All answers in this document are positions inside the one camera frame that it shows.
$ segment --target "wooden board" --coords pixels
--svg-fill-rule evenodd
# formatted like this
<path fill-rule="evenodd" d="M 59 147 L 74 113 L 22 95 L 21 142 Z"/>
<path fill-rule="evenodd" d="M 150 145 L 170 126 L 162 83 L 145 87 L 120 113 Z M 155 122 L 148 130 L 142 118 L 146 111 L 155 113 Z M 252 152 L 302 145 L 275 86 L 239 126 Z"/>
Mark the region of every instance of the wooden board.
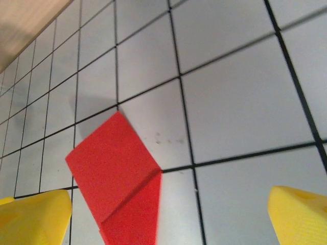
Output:
<path fill-rule="evenodd" d="M 72 0 L 0 0 L 0 73 Z"/>

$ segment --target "white grid surface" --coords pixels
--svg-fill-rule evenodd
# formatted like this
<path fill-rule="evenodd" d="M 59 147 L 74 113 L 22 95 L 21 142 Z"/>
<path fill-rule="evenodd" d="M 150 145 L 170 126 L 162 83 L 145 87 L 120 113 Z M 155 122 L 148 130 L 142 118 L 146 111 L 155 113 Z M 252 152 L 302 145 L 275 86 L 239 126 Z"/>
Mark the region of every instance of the white grid surface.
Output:
<path fill-rule="evenodd" d="M 63 244 L 103 244 L 64 158 L 120 110 L 158 245 L 278 244 L 270 188 L 327 195 L 326 29 L 326 0 L 74 0 L 0 74 L 0 198 L 67 189 Z"/>

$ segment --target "wooden surface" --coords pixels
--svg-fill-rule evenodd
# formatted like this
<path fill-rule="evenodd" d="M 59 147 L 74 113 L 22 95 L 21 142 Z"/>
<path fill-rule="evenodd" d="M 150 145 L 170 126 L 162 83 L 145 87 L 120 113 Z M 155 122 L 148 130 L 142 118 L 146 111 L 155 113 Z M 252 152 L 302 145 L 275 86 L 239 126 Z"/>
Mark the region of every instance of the wooden surface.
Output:
<path fill-rule="evenodd" d="M 72 0 L 0 0 L 0 73 Z"/>

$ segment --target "red folded paper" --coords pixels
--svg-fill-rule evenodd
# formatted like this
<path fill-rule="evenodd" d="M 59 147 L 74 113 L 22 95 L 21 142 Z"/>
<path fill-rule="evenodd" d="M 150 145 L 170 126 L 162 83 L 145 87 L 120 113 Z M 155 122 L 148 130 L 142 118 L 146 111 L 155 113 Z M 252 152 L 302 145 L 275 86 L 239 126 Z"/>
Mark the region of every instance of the red folded paper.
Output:
<path fill-rule="evenodd" d="M 161 169 L 119 112 L 67 157 L 107 245 L 153 245 Z"/>

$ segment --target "yellow plastic piece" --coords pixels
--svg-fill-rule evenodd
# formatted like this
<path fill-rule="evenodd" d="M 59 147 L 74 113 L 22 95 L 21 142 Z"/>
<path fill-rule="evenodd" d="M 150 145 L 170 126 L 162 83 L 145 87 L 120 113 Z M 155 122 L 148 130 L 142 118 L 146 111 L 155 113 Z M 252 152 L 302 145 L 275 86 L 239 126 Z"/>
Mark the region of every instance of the yellow plastic piece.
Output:
<path fill-rule="evenodd" d="M 54 190 L 0 206 L 0 244 L 61 245 L 72 214 L 66 190 Z"/>
<path fill-rule="evenodd" d="M 268 212 L 281 245 L 327 244 L 326 196 L 274 186 Z"/>
<path fill-rule="evenodd" d="M 0 199 L 0 205 L 2 204 L 6 204 L 6 203 L 10 203 L 10 202 L 13 202 L 15 199 L 12 198 L 12 197 L 8 197 L 8 198 L 2 198 Z"/>

